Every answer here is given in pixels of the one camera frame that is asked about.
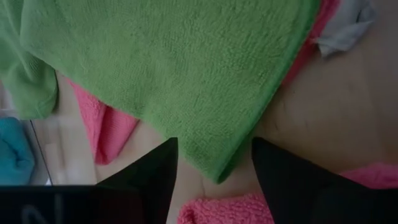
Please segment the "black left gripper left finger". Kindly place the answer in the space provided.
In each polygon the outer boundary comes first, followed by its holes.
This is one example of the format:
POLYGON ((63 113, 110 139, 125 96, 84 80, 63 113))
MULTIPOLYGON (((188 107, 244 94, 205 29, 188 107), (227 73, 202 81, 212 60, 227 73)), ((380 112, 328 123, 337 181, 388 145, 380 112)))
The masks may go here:
POLYGON ((177 166, 170 138, 95 185, 0 187, 0 224, 165 224, 177 166))

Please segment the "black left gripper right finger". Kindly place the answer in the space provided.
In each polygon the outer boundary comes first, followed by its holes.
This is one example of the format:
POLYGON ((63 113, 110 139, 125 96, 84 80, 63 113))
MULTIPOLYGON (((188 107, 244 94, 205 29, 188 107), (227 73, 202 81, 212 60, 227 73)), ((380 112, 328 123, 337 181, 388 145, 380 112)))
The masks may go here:
POLYGON ((252 161, 275 224, 398 224, 398 170, 332 173, 263 138, 252 161))

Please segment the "pink microfiber towel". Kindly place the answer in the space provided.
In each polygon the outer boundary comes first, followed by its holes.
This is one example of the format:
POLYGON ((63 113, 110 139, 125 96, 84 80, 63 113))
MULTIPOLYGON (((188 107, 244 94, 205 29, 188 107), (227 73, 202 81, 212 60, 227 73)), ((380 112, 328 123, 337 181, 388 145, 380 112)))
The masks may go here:
MULTIPOLYGON (((318 50, 322 57, 350 50, 376 19, 371 0, 321 0, 315 22, 281 85, 287 86, 318 50)), ((98 100, 68 82, 75 94, 95 164, 107 165, 119 156, 138 119, 98 100)))
MULTIPOLYGON (((398 165, 371 164, 341 175, 371 189, 398 187, 398 165)), ((180 209, 177 224, 274 224, 269 207, 260 194, 192 200, 180 209)))

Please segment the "blue microfiber towel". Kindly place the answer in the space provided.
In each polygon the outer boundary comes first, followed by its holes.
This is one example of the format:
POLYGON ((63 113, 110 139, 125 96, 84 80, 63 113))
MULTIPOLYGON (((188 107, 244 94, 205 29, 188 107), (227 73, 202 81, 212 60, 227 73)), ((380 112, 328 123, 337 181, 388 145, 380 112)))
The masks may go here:
POLYGON ((21 122, 0 118, 0 185, 27 185, 35 167, 31 146, 21 122))

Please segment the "green microfiber towel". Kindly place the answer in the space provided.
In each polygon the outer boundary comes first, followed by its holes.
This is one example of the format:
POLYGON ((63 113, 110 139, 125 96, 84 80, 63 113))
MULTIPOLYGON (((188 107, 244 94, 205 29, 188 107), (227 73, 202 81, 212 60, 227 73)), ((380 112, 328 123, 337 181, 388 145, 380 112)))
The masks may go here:
POLYGON ((213 182, 245 143, 321 0, 0 0, 0 81, 19 115, 47 117, 60 72, 176 137, 213 182))

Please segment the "clear plastic bin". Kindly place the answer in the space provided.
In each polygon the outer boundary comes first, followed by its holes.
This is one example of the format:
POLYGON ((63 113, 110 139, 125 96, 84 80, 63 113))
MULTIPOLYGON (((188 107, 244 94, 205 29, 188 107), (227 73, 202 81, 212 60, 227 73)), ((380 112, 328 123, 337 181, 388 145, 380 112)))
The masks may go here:
POLYGON ((45 163, 44 155, 37 139, 37 133, 33 122, 29 119, 22 119, 12 107, 11 97, 0 83, 0 118, 14 117, 18 119, 23 128, 28 142, 31 146, 35 159, 35 167, 28 185, 50 185, 50 174, 45 163))

